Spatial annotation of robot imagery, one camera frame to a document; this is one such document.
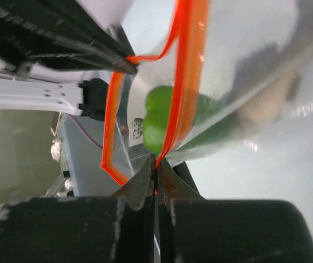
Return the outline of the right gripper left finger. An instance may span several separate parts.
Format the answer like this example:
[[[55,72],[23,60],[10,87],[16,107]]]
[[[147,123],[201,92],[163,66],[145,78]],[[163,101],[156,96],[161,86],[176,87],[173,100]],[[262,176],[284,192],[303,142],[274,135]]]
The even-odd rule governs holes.
[[[153,262],[155,157],[109,197],[16,199],[0,209],[0,262]]]

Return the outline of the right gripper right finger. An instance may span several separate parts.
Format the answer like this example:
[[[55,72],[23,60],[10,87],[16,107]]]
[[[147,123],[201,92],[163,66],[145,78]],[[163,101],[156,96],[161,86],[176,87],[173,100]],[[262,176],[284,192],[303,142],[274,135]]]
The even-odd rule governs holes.
[[[157,173],[162,262],[313,262],[313,238],[292,203],[207,200],[168,162]]]

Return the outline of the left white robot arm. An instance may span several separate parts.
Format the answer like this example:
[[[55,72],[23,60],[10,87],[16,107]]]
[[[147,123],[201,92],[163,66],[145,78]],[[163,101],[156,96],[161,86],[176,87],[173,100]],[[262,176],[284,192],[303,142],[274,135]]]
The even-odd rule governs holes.
[[[103,121],[108,85],[33,77],[55,71],[107,70],[134,75],[133,48],[121,24],[103,29],[77,1],[0,1],[0,110],[37,110]]]

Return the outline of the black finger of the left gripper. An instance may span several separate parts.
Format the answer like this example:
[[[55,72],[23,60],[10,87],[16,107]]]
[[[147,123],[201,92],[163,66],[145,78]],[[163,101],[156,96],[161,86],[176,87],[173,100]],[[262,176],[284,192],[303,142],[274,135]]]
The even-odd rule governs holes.
[[[135,74],[125,43],[102,29],[77,1],[0,1],[0,60],[7,71],[34,64],[57,71]]]

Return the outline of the grey toy fish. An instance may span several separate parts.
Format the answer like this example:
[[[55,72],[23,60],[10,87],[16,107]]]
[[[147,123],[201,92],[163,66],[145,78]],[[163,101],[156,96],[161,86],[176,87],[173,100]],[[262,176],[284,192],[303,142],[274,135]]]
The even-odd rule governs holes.
[[[228,101],[234,102],[247,95],[271,75],[271,71],[285,60],[277,44],[266,45],[236,64],[235,77]],[[294,100],[300,85],[300,75],[292,69],[275,79],[231,115],[244,131],[254,131],[281,118],[281,108]]]

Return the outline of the clear zip bag orange zipper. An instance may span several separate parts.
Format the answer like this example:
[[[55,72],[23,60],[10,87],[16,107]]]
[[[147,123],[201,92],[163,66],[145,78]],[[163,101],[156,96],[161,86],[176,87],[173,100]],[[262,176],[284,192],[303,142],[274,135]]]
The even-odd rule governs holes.
[[[229,102],[237,62],[252,52],[277,44],[285,60],[256,89]],[[101,168],[125,184],[149,155],[170,164],[203,158],[270,129],[287,130],[313,113],[313,1],[177,1],[165,42],[146,55],[132,56],[135,75],[114,73],[108,86]],[[289,70],[300,75],[293,101],[281,118],[254,131],[244,131],[231,115],[252,95]],[[159,154],[143,144],[142,122],[148,93],[160,85],[173,87],[169,120]],[[223,108],[195,122],[197,99],[204,94]],[[213,144],[180,148],[223,118],[233,117],[229,135]]]

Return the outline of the green bell pepper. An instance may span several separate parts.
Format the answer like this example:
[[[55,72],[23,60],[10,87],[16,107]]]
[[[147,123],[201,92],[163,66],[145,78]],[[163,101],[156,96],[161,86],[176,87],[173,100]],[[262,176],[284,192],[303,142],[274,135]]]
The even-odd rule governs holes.
[[[172,86],[160,85],[153,88],[145,100],[146,115],[142,122],[143,144],[148,151],[156,154],[161,152],[164,144],[172,91]],[[222,102],[216,101],[204,94],[199,94],[194,121],[202,123],[222,108]],[[193,150],[197,147],[219,142],[229,135],[232,124],[233,117],[227,116],[183,145],[180,150]]]

